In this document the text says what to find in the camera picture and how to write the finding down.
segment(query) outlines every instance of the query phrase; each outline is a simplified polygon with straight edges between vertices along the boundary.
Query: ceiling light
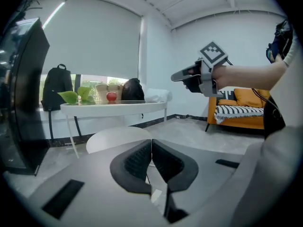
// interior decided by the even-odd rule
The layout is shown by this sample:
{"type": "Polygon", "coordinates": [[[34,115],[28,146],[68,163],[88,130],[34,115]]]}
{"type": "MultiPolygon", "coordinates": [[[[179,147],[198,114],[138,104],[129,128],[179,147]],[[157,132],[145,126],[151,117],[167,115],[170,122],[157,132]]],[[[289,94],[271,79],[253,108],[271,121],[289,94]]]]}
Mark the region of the ceiling light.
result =
{"type": "Polygon", "coordinates": [[[45,29],[45,27],[47,26],[47,24],[49,23],[49,21],[51,21],[52,17],[56,14],[56,12],[58,12],[58,10],[65,4],[65,2],[62,2],[53,12],[52,14],[48,17],[48,19],[46,20],[46,22],[43,24],[42,29],[45,29]]]}

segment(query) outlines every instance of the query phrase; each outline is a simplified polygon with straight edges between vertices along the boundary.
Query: white seat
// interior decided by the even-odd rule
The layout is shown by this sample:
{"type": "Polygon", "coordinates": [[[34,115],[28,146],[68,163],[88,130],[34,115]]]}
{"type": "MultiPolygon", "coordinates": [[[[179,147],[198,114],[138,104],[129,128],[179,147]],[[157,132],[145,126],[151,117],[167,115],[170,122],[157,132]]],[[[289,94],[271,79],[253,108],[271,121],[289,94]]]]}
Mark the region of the white seat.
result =
{"type": "Polygon", "coordinates": [[[152,135],[137,127],[114,127],[94,134],[86,143],[87,152],[94,153],[126,143],[152,139],[152,135]]]}

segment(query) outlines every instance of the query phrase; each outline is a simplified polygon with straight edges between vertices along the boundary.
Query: white table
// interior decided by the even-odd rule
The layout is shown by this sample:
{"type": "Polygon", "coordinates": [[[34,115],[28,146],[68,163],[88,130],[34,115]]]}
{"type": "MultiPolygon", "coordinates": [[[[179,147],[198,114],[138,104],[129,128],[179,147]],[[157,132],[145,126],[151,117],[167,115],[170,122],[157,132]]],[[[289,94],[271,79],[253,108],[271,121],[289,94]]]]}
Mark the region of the white table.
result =
{"type": "Polygon", "coordinates": [[[151,140],[152,134],[145,129],[122,126],[101,130],[86,143],[89,154],[139,140],[151,140]]]}
{"type": "Polygon", "coordinates": [[[96,102],[95,105],[60,105],[61,112],[66,115],[67,127],[70,133],[72,147],[79,158],[74,140],[71,134],[71,127],[69,117],[110,117],[110,116],[124,116],[132,114],[143,114],[155,111],[164,110],[164,123],[167,118],[167,102],[161,103],[145,103],[144,101],[117,101],[116,104],[108,104],[103,102],[96,102]]]}

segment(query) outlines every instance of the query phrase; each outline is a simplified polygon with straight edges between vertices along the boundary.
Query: roller blind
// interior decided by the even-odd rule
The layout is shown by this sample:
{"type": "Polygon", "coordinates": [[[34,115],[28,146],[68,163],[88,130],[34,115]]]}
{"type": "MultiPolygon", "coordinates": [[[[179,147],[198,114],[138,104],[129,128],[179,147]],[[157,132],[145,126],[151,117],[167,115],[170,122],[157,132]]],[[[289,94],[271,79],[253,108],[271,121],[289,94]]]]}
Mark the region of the roller blind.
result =
{"type": "Polygon", "coordinates": [[[38,0],[40,4],[37,2],[33,2],[29,7],[30,10],[26,11],[25,18],[31,19],[39,17],[42,25],[45,23],[47,18],[52,14],[52,12],[65,0],[38,0]]]}
{"type": "Polygon", "coordinates": [[[138,76],[141,18],[101,0],[67,0],[45,28],[43,73],[62,63],[73,74],[138,76]]]}

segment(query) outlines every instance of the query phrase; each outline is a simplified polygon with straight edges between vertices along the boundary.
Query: sofa leg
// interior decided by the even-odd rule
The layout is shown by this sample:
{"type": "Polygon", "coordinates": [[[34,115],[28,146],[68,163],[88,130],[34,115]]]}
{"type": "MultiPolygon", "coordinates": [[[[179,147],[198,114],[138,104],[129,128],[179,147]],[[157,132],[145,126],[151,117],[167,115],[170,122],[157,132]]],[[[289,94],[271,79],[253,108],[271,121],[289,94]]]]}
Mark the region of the sofa leg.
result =
{"type": "Polygon", "coordinates": [[[206,127],[206,129],[205,129],[205,132],[208,130],[208,127],[209,127],[209,124],[207,124],[207,127],[206,127]]]}

